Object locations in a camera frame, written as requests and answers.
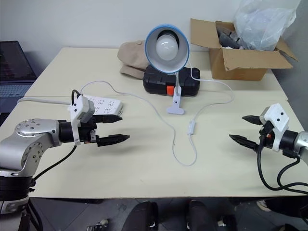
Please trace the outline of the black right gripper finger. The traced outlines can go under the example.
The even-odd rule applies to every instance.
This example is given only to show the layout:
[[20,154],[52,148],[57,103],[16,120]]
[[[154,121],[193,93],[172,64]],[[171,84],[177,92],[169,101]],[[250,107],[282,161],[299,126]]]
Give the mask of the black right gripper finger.
[[246,137],[234,134],[230,134],[229,137],[239,145],[251,149],[254,152],[257,152],[258,150],[259,145],[254,141],[248,140]]
[[256,115],[246,115],[246,116],[243,116],[242,119],[249,123],[255,124],[255,125],[262,124],[259,116],[256,116]]

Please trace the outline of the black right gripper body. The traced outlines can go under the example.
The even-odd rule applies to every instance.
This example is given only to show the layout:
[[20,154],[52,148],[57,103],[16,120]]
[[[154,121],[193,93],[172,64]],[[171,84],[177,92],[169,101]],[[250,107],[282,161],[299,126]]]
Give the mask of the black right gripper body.
[[274,126],[270,121],[267,121],[260,129],[260,145],[263,147],[272,147],[274,140],[275,140],[275,134],[273,132]]

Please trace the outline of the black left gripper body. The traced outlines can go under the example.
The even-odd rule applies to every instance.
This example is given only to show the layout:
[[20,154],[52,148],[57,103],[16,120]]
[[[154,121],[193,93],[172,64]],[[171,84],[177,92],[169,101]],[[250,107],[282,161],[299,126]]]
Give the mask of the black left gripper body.
[[80,142],[84,144],[98,143],[98,135],[96,134],[97,121],[92,116],[88,122],[81,122],[78,128]]

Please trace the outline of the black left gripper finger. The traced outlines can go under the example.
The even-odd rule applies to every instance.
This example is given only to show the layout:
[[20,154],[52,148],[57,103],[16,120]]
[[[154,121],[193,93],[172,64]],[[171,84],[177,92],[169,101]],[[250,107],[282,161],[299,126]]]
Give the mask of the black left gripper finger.
[[97,146],[102,147],[102,146],[114,145],[117,143],[124,142],[129,138],[130,138],[129,135],[124,135],[124,134],[109,135],[108,137],[97,136]]
[[106,114],[106,115],[93,115],[96,123],[114,123],[122,120],[123,118],[118,115]]

